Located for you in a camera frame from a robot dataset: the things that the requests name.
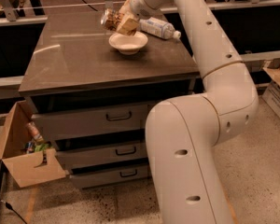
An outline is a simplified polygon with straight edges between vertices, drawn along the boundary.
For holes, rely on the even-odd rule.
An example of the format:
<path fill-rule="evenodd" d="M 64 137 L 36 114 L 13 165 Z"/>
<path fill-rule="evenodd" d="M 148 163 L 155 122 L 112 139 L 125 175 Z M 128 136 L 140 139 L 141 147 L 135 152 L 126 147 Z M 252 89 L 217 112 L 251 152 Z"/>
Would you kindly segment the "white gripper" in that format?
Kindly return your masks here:
<path fill-rule="evenodd" d="M 126 0 L 119 9 L 119 12 L 124 15 L 120 19 L 116 32 L 133 36 L 139 26 L 139 18 L 150 18 L 160 5 L 161 0 Z"/>

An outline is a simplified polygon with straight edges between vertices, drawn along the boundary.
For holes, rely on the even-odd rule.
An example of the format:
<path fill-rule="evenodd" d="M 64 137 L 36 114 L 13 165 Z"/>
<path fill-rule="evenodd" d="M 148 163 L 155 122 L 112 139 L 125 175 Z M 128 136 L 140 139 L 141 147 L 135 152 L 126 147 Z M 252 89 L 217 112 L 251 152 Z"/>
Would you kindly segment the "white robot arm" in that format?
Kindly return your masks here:
<path fill-rule="evenodd" d="M 204 0 L 127 0 L 122 11 L 148 18 L 169 1 L 177 6 L 205 91 L 162 101 L 147 117 L 147 154 L 162 223 L 234 224 L 212 148 L 247 127 L 258 94 Z"/>

